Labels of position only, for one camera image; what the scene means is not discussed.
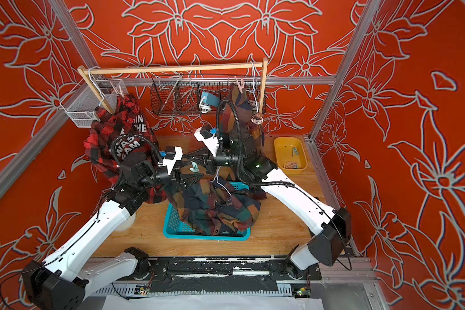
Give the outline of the white wire hanger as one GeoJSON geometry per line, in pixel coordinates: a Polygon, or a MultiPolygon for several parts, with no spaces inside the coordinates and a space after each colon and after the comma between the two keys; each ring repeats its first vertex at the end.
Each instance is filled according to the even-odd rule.
{"type": "Polygon", "coordinates": [[[213,186],[214,191],[217,191],[218,188],[223,189],[230,197],[232,197],[231,191],[228,190],[228,188],[221,182],[219,181],[219,173],[220,173],[221,167],[218,167],[215,170],[214,178],[211,180],[211,184],[213,186]]]}

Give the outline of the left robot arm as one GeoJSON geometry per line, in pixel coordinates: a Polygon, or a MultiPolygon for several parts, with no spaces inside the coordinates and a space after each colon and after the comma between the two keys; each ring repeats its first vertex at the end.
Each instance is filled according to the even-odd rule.
{"type": "Polygon", "coordinates": [[[180,184],[175,165],[183,157],[181,147],[167,147],[161,152],[151,140],[131,134],[151,148],[151,155],[137,147],[120,156],[117,148],[127,137],[122,134],[111,143],[119,177],[96,215],[44,261],[33,261],[23,269],[27,298],[40,309],[77,309],[89,295],[120,278],[133,276],[139,280],[151,274],[148,254],[135,247],[108,262],[84,267],[99,246],[148,200],[150,188],[180,184]]]}

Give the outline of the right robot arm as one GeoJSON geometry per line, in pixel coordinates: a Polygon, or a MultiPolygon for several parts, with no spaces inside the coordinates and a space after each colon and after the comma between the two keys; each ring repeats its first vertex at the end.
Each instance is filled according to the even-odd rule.
{"type": "Polygon", "coordinates": [[[315,264],[333,266],[351,238],[351,215],[344,208],[335,209],[310,195],[294,183],[275,162],[257,151],[248,152],[242,133],[238,111],[229,100],[222,100],[218,108],[227,105],[234,117],[237,138],[224,146],[225,133],[216,129],[204,139],[215,167],[231,167],[237,179],[270,194],[299,217],[313,236],[304,245],[296,246],[288,255],[286,267],[292,277],[315,264]]]}

